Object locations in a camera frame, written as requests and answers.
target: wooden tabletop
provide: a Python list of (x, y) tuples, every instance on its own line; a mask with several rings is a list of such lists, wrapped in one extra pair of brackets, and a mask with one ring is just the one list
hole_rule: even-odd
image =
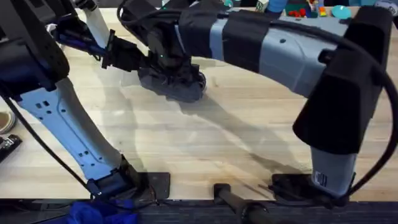
[[(137, 42), (102, 9), (116, 35)], [(234, 193), (272, 199), (266, 186), (275, 173), (311, 173), (309, 147), (292, 131), (305, 99), (282, 85), (223, 62), (194, 58), (207, 77), (205, 97), (192, 104), (167, 101), (143, 89), (136, 72), (103, 70), (83, 52), (66, 47), (69, 78), (106, 139), (139, 171), (171, 173), (170, 198), (211, 199), (215, 183)], [(388, 71), (398, 79), (398, 34), (394, 29)], [(1, 102), (0, 109), (8, 110)], [(24, 116), (45, 142), (82, 177), (78, 164), (29, 113)], [(386, 95), (379, 99), (362, 150), (356, 180), (382, 154), (391, 131)], [(0, 164), (0, 198), (88, 198), (88, 192), (18, 124), (23, 144)], [(398, 157), (352, 200), (398, 201)]]

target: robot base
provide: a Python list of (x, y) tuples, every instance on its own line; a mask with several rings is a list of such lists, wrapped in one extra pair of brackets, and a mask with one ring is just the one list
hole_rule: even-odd
[(144, 191), (135, 200), (153, 199), (153, 192), (156, 199), (168, 199), (170, 195), (170, 173), (168, 172), (138, 172), (141, 180), (144, 181)]
[(314, 187), (310, 174), (274, 174), (272, 185), (277, 203), (290, 206), (324, 206), (333, 208), (347, 204), (349, 197), (337, 199)]

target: gray robot arm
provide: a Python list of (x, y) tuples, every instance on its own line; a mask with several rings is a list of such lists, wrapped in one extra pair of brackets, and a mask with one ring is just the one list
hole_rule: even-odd
[[(315, 88), (326, 67), (326, 65), (321, 63), (318, 59), (321, 52), (324, 50), (334, 51), (337, 48), (336, 44), (325, 42), (316, 37), (310, 37), (308, 35), (302, 35), (274, 27), (267, 27), (266, 23), (261, 23), (259, 19), (259, 23), (257, 24), (244, 23), (246, 26), (244, 30), (248, 32), (253, 32), (253, 30), (258, 29), (259, 26), (263, 26), (263, 30), (268, 29), (266, 35), (262, 36), (262, 40), (260, 40), (261, 43), (247, 43), (248, 45), (260, 46), (258, 49), (254, 48), (257, 52), (245, 52), (245, 50), (242, 50), (246, 47), (250, 48), (250, 46), (244, 43), (235, 45), (233, 49), (224, 49), (223, 47), (231, 47), (225, 44), (225, 42), (230, 41), (225, 32), (231, 31), (228, 29), (225, 30), (226, 24), (228, 23), (228, 18), (225, 18), (217, 19), (211, 27), (209, 27), (209, 37), (207, 38), (210, 55), (205, 55), (202, 53), (205, 52), (203, 49), (195, 51), (196, 49), (190, 47), (201, 44), (201, 42), (192, 42), (197, 39), (191, 38), (191, 36), (194, 35), (191, 30), (202, 26), (203, 23), (199, 22), (202, 19), (200, 15), (195, 16), (195, 13), (193, 13), (190, 14), (189, 17), (187, 16), (186, 20), (175, 28), (180, 45), (187, 54), (211, 57), (252, 70), (253, 72), (257, 72), (277, 81), (289, 88), (292, 92), (306, 98), (308, 98)], [(339, 19), (332, 17), (296, 19), (294, 17), (282, 16), (279, 19), (307, 26), (322, 27), (322, 29), (337, 35), (344, 35), (348, 28), (347, 24), (342, 24)], [(245, 60), (250, 58), (247, 57), (248, 55), (256, 55), (254, 60), (256, 59), (257, 61), (245, 62)], [(313, 184), (334, 197), (344, 195), (353, 179), (356, 154), (332, 154), (315, 147), (311, 147), (311, 153)]]

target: black cable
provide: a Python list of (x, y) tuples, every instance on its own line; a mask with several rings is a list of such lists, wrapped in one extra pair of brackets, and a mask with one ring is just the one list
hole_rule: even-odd
[(73, 171), (66, 163), (64, 163), (61, 158), (59, 158), (56, 153), (51, 150), (51, 148), (46, 145), (46, 143), (43, 141), (42, 138), (33, 130), (32, 126), (26, 121), (26, 119), (21, 115), (19, 110), (15, 107), (15, 105), (12, 103), (12, 101), (5, 96), (4, 94), (4, 86), (3, 84), (0, 84), (0, 95), (3, 98), (3, 100), (6, 102), (8, 107), (10, 107), (11, 111), (15, 114), (15, 116), (19, 119), (19, 121), (22, 123), (23, 126), (25, 126), (26, 130), (33, 136), (33, 138), (44, 148), (44, 150), (50, 154), (50, 156), (55, 159), (64, 169), (66, 169), (70, 175), (72, 175), (87, 191), (90, 192), (84, 181), (79, 177), (79, 175), (76, 174), (75, 171)]
[(179, 17), (179, 15), (181, 15), (181, 10), (176, 10), (176, 9), (168, 9), (168, 10), (156, 10), (153, 12), (150, 12), (138, 19), (134, 19), (131, 21), (125, 21), (121, 18), (121, 9), (124, 7), (125, 3), (127, 0), (123, 0), (122, 3), (118, 6), (118, 9), (116, 10), (116, 15), (118, 17), (119, 22), (124, 25), (124, 26), (130, 26), (130, 25), (134, 25), (134, 24), (139, 24), (140, 22), (142, 22), (144, 19), (148, 19), (150, 17), (156, 17), (159, 15), (166, 15), (166, 14), (175, 14), (176, 16)]

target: blue cloth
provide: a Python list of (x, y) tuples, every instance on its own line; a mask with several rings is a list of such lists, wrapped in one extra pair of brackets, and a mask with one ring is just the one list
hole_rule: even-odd
[[(132, 208), (131, 202), (123, 207)], [(118, 213), (112, 205), (103, 202), (75, 202), (67, 216), (67, 224), (136, 224), (137, 214)]]

